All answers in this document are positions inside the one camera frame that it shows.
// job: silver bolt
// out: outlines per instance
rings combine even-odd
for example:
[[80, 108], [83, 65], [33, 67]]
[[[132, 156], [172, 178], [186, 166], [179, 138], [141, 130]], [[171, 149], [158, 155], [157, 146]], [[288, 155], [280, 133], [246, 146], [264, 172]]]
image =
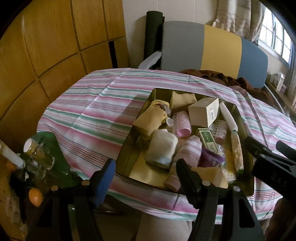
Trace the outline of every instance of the silver bolt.
[[209, 186], [209, 185], [211, 185], [210, 181], [208, 181], [208, 180], [203, 180], [203, 181], [202, 181], [202, 184], [203, 184], [204, 186]]
[[54, 185], [51, 187], [51, 190], [54, 192], [54, 191], [57, 191], [59, 189], [59, 187], [57, 185]]
[[89, 185], [90, 184], [90, 181], [89, 180], [83, 180], [82, 182], [81, 182], [81, 185], [82, 186], [87, 186], [87, 185]]
[[233, 190], [235, 190], [236, 192], [240, 192], [240, 187], [239, 186], [234, 186]]

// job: brown blanket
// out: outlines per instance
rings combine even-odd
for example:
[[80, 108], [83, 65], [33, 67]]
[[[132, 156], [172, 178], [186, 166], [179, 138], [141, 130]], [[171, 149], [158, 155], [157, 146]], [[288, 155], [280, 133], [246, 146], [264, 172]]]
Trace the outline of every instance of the brown blanket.
[[267, 90], [253, 88], [246, 79], [240, 77], [238, 79], [232, 78], [230, 76], [225, 76], [222, 73], [211, 71], [211, 70], [196, 70], [196, 69], [186, 69], [181, 71], [183, 74], [189, 74], [203, 79], [211, 80], [216, 83], [225, 86], [239, 86], [246, 90], [252, 97], [263, 101], [264, 103], [273, 106], [273, 99]]

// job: window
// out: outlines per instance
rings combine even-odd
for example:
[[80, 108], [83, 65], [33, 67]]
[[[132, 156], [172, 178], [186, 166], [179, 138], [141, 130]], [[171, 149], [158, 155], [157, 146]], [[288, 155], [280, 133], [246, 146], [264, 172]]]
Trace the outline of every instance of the window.
[[274, 49], [287, 63], [290, 62], [291, 39], [279, 20], [268, 8], [265, 8], [259, 39]]

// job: beige pants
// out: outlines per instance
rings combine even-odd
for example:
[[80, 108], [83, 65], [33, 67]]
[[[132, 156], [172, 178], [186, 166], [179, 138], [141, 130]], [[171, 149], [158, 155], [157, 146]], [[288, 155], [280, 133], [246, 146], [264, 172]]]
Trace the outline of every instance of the beige pants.
[[142, 214], [136, 241], [187, 241], [191, 221], [170, 220]]

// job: gold tray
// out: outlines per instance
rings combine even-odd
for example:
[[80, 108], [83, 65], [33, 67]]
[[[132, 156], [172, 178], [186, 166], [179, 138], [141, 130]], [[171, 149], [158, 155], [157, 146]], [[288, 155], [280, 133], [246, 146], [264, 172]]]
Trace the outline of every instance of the gold tray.
[[[149, 95], [147, 101], [143, 105], [138, 116], [140, 116], [150, 106], [151, 102], [155, 99], [164, 100], [170, 103], [173, 91], [175, 91], [178, 94], [188, 93], [185, 91], [156, 88]], [[208, 96], [195, 94], [195, 97], [197, 100], [200, 100]], [[236, 105], [229, 102], [225, 102], [225, 105], [231, 112], [237, 124], [238, 135], [242, 145], [244, 173], [239, 178], [237, 178], [236, 185], [238, 185], [242, 189], [246, 196], [251, 196], [254, 194], [254, 176], [251, 174], [253, 168], [253, 158], [252, 155], [244, 148], [243, 145], [244, 139], [247, 137], [247, 132]], [[197, 126], [192, 126], [193, 134], [195, 134], [196, 129]], [[163, 186], [164, 180], [168, 177], [169, 170], [165, 170], [145, 162], [144, 155], [145, 151], [148, 149], [148, 146], [148, 143], [145, 143], [139, 138], [139, 133], [133, 126], [126, 140], [124, 141], [120, 153], [117, 157], [117, 173], [122, 176], [148, 184], [150, 186], [163, 189], [166, 191], [171, 191], [167, 189], [165, 186]], [[230, 150], [230, 152], [232, 151], [229, 131], [227, 132], [226, 141], [223, 145], [223, 148]]]

